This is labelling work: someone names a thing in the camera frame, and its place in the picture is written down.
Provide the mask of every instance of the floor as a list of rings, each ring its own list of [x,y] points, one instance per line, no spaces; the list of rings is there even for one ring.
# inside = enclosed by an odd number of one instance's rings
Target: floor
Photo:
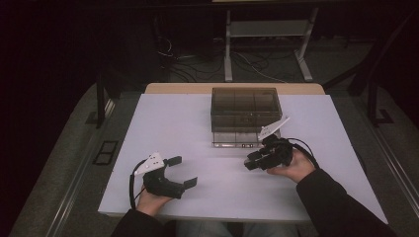
[[[345,39],[310,43],[305,58],[314,83],[323,84],[349,69],[371,48],[369,44],[354,43],[348,47],[345,44]],[[222,41],[215,39],[214,45],[210,56],[187,52],[167,56],[165,80],[222,82],[223,54],[218,49]],[[235,41],[234,82],[304,83],[293,58],[297,46],[297,39]],[[332,97],[354,149],[365,163],[367,177],[390,227],[400,237],[417,236],[419,215],[413,207],[419,186],[416,174],[419,163],[415,159],[419,156],[419,131],[385,90],[378,92],[378,108],[386,110],[394,123],[372,127],[366,118],[366,93],[349,96],[346,89],[350,82],[348,78],[326,94]],[[97,209],[140,94],[124,92],[119,99],[109,102],[107,119],[96,128],[91,120],[96,112],[96,87],[85,93],[57,140],[11,236],[109,236],[112,233],[119,219],[100,214]],[[111,165],[92,164],[106,140],[118,142]],[[400,176],[400,169],[394,168],[394,164],[396,167],[399,164],[406,176]],[[301,236],[316,236],[310,224],[298,228]]]

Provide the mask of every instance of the black sleeve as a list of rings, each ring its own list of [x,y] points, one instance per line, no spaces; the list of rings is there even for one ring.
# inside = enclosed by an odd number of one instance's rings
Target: black sleeve
[[[112,236],[161,237],[163,233],[163,225],[157,219],[130,209],[118,223]]]
[[[396,236],[323,170],[306,176],[298,183],[296,190],[322,237]]]

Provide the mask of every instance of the human hand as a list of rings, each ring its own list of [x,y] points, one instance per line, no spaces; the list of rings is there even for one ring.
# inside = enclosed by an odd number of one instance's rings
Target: human hand
[[[144,189],[144,191],[139,196],[139,201],[138,205],[136,206],[136,210],[141,211],[150,216],[156,215],[160,208],[172,199],[171,197],[153,195],[149,193],[144,186],[142,186],[141,189]]]
[[[314,170],[315,168],[308,158],[299,150],[293,149],[293,159],[288,167],[270,168],[267,170],[267,173],[271,175],[286,176],[298,183]]]

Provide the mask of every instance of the table surface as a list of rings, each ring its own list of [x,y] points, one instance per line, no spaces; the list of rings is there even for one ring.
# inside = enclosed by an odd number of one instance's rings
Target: table surface
[[[101,213],[110,216],[126,213],[129,209],[129,174],[139,161],[158,151],[163,158],[183,157],[182,164],[166,169],[169,180],[182,183],[198,177],[196,187],[186,190],[181,199],[174,199],[162,208],[162,216],[228,221],[309,221],[294,182],[261,170],[248,171],[244,167],[247,154],[256,149],[211,146],[210,94],[197,92],[209,92],[214,85],[218,86],[216,83],[149,85],[138,101],[99,207]],[[297,95],[291,95],[291,88],[297,85],[271,84],[278,91],[287,92],[279,93],[283,112],[291,117],[281,128],[282,136],[305,141],[320,167],[386,222],[331,98],[316,84],[298,85],[311,94],[302,95],[301,90],[295,90]],[[139,192],[141,182],[142,178],[137,177],[136,192]]]
[[[145,94],[211,94],[213,87],[276,88],[279,95],[324,95],[316,83],[150,83]]]

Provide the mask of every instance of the clear plastic box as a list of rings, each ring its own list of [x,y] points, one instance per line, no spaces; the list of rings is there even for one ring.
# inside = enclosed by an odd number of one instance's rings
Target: clear plastic box
[[[280,120],[282,115],[275,88],[212,88],[212,145],[260,147],[262,126]]]

